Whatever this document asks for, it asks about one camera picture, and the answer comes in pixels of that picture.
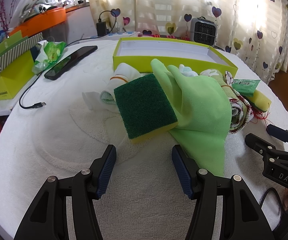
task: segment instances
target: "curtain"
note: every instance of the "curtain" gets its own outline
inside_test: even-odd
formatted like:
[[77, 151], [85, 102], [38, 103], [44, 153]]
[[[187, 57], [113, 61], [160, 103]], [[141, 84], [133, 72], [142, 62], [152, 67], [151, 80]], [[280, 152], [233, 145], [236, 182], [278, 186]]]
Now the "curtain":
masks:
[[[190, 22], [204, 16], [217, 25], [216, 45], [237, 55], [266, 83], [287, 71], [287, 0], [89, 0], [97, 22], [100, 12], [117, 15], [113, 31], [139, 31], [188, 37]], [[111, 28], [113, 13], [102, 14]]]

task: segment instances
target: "orange storage container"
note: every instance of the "orange storage container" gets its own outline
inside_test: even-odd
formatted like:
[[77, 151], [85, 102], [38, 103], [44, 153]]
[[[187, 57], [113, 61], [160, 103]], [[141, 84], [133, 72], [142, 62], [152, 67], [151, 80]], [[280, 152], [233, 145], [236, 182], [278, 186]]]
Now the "orange storage container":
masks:
[[23, 37], [30, 37], [65, 21], [65, 8], [55, 8], [36, 15], [32, 19], [22, 23], [21, 25], [16, 27], [10, 33], [10, 35], [21, 30]]

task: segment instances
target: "green scouring pad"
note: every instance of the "green scouring pad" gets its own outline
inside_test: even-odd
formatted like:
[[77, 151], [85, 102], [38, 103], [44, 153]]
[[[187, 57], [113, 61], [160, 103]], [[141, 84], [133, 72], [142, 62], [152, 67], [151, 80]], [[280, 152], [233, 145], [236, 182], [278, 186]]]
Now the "green scouring pad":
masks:
[[132, 143], [173, 129], [178, 124], [174, 110], [154, 74], [115, 88], [114, 95]]

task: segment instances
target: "power adapter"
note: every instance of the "power adapter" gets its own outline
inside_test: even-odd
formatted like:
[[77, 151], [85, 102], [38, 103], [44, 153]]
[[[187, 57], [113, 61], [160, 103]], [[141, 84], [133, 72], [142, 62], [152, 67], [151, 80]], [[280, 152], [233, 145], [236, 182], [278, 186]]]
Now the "power adapter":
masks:
[[97, 36], [98, 37], [103, 37], [105, 36], [107, 33], [106, 31], [106, 22], [102, 22], [102, 20], [99, 18], [99, 22], [96, 23], [96, 30], [97, 30]]

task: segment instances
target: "phone screen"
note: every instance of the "phone screen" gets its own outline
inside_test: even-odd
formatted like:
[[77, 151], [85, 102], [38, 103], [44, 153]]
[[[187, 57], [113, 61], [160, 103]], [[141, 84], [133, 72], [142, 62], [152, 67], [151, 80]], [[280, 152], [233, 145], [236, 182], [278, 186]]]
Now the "phone screen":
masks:
[[70, 64], [74, 60], [78, 59], [79, 57], [83, 56], [90, 50], [93, 50], [96, 46], [87, 46], [78, 49], [77, 51], [73, 52], [71, 55], [67, 56], [65, 59], [61, 60], [57, 63], [53, 68], [51, 68], [47, 74], [48, 76], [55, 76], [60, 70], [62, 70], [67, 64]]

